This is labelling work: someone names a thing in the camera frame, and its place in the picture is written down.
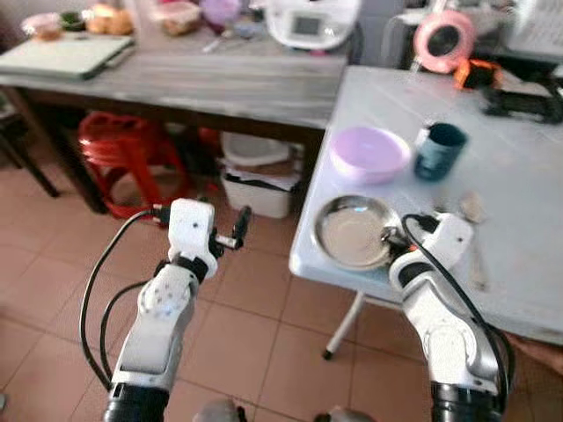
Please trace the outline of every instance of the red stool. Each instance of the red stool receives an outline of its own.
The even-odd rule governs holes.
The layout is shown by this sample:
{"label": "red stool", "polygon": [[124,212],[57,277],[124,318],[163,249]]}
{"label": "red stool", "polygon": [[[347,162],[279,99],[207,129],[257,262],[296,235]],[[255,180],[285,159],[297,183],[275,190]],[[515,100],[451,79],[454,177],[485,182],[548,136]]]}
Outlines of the red stool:
{"label": "red stool", "polygon": [[[78,135],[82,153],[114,216],[128,218],[153,204],[170,204],[186,196],[190,178],[161,125],[131,116],[95,112],[82,120]],[[171,197],[162,198],[150,166],[166,164],[176,168],[181,183]],[[135,179],[147,205],[118,205],[113,200],[113,186],[128,173]]]}

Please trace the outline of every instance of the metal bowl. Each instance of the metal bowl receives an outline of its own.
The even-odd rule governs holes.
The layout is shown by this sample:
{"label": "metal bowl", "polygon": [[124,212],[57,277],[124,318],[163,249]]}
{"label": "metal bowl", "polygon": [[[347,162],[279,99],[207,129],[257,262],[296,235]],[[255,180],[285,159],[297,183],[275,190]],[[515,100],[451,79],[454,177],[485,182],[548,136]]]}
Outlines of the metal bowl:
{"label": "metal bowl", "polygon": [[338,266],[367,271],[387,263],[389,245],[382,236],[389,228],[400,228],[400,219],[384,202],[341,196],[319,211],[313,239]]}

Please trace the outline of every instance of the white table leg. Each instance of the white table leg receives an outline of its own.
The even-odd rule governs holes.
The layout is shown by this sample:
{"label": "white table leg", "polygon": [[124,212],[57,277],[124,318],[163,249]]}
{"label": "white table leg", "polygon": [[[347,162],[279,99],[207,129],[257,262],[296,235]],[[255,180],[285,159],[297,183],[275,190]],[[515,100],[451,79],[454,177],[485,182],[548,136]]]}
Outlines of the white table leg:
{"label": "white table leg", "polygon": [[330,360],[332,358],[334,352],[336,352],[336,349],[338,349],[338,346],[340,346],[340,342],[350,331],[350,327],[352,327],[352,324],[362,310],[362,306],[365,301],[365,295],[366,294],[363,292],[356,292],[352,306],[350,306],[350,309],[340,323],[340,327],[338,327],[338,330],[336,330],[336,332],[333,334],[333,337],[331,338],[331,341],[329,341],[328,345],[326,346],[326,350],[323,353],[323,358],[325,358],[325,360]]}

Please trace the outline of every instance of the cutting board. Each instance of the cutting board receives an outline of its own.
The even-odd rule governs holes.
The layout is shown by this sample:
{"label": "cutting board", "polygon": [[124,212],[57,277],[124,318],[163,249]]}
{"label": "cutting board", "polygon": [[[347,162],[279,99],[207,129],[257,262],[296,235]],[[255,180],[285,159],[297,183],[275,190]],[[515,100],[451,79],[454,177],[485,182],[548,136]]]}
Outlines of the cutting board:
{"label": "cutting board", "polygon": [[87,79],[133,44],[128,36],[65,33],[59,40],[28,40],[0,55],[0,72]]}

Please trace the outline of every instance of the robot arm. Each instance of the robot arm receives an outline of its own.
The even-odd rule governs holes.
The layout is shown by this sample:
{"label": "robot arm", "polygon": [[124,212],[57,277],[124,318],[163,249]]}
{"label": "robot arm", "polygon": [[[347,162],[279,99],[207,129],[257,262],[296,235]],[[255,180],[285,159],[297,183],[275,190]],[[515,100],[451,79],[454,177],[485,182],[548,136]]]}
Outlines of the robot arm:
{"label": "robot arm", "polygon": [[164,420],[198,288],[215,274],[224,247],[242,246],[250,212],[241,212],[232,237],[217,236],[213,206],[172,203],[169,262],[138,295],[137,317],[113,373],[106,422]]}
{"label": "robot arm", "polygon": [[[472,228],[450,214],[436,218],[422,244],[451,268],[472,238]],[[483,328],[420,249],[397,258],[390,282],[417,331],[428,360],[434,421],[500,421],[499,368]]]}

